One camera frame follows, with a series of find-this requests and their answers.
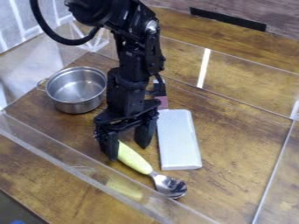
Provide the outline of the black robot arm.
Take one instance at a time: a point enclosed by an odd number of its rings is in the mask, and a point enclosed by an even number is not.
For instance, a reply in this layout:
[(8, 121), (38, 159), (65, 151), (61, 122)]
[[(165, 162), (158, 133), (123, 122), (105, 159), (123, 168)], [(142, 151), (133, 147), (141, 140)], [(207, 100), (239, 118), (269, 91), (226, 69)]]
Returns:
[(161, 102), (147, 99), (147, 85), (165, 70), (161, 27), (155, 13), (139, 0), (66, 0), (74, 17), (85, 25), (111, 30), (119, 66), (107, 73), (107, 108), (95, 117), (101, 149), (115, 160), (119, 133), (135, 128), (141, 147), (151, 143)]

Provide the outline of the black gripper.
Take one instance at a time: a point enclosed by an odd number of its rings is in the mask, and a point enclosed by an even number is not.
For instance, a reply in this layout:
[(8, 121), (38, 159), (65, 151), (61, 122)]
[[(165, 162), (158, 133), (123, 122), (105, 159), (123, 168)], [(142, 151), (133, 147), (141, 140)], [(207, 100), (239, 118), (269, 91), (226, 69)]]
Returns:
[(142, 111), (133, 115), (122, 115), (106, 109), (95, 117), (95, 137), (110, 160), (118, 160), (119, 132), (135, 128), (135, 142), (143, 149), (150, 145), (157, 129), (161, 104), (159, 100), (145, 100)]

